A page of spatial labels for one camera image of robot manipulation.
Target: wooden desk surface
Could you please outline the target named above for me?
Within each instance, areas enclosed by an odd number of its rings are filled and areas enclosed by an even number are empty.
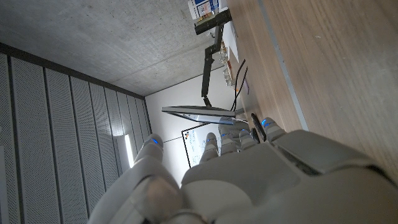
[[[265,10],[309,131],[364,152],[398,177],[398,1],[228,0],[228,6],[239,59],[249,67],[250,94],[241,96],[248,116],[269,116],[287,131],[302,128]]]

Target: perforated acoustic panel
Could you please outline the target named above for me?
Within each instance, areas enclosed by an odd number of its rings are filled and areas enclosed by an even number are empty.
[[[20,223],[14,130],[12,128],[7,67],[7,57],[4,54],[0,54],[0,145],[4,146],[4,162],[6,163],[8,215],[10,223]]]
[[[87,207],[69,77],[53,70],[45,71],[63,222],[86,223]]]
[[[88,82],[70,77],[77,135],[83,161],[83,177],[86,185],[88,213],[105,193],[100,152],[94,124]]]
[[[90,83],[90,91],[98,133],[99,151],[101,153],[105,187],[106,189],[109,189],[110,186],[118,179],[119,174],[114,155],[112,132],[109,125],[105,92],[102,86],[92,83]]]
[[[131,150],[133,153],[133,158],[136,158],[137,146],[136,146],[136,141],[134,139],[134,133],[132,130],[127,96],[123,93],[118,92],[118,101],[119,101],[120,114],[122,117],[123,131],[124,131],[124,134],[128,134],[130,136],[130,144],[131,144]]]
[[[144,140],[142,138],[141,127],[139,124],[136,99],[132,96],[127,96],[127,101],[129,103],[130,117],[131,117],[132,129],[134,130],[134,138],[136,140],[137,152],[139,152],[142,147],[142,144],[144,143]]]
[[[136,102],[137,102],[137,110],[138,110],[138,115],[139,115],[139,123],[141,125],[142,135],[144,136],[144,140],[145,140],[146,137],[148,137],[149,132],[148,132],[148,126],[147,126],[147,120],[146,120],[146,111],[144,108],[144,101],[136,98]]]
[[[43,68],[12,58],[25,223],[60,223]]]
[[[114,148],[115,148],[116,162],[118,165],[119,175],[121,175],[122,167],[121,167],[121,163],[120,163],[120,155],[119,155],[116,136],[123,135],[123,127],[122,127],[122,121],[120,118],[118,97],[116,96],[116,91],[110,90],[108,88],[105,88],[105,97],[106,97],[106,103],[108,106],[111,131],[113,134],[113,143],[114,143]]]

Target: monitor arm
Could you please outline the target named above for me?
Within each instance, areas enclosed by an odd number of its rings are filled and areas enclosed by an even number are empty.
[[[211,103],[210,100],[207,98],[207,94],[209,91],[211,64],[214,62],[213,54],[220,51],[224,24],[231,20],[231,14],[229,13],[229,9],[227,9],[223,12],[220,12],[209,21],[206,21],[200,26],[195,27],[195,31],[197,34],[201,34],[206,30],[216,27],[214,44],[212,46],[209,46],[205,50],[205,66],[203,68],[203,81],[201,84],[201,97],[203,97],[203,101],[205,102],[207,107],[211,107]]]

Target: fluorescent light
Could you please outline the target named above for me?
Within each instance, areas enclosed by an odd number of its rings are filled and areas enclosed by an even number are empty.
[[[127,158],[129,159],[130,168],[132,168],[134,165],[134,159],[132,158],[132,149],[130,144],[130,137],[128,134],[124,136],[124,140],[126,142]]]

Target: computer monitor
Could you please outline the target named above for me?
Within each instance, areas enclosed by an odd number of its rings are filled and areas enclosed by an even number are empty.
[[[230,125],[236,116],[234,111],[206,106],[169,106],[163,107],[162,112],[196,122]]]

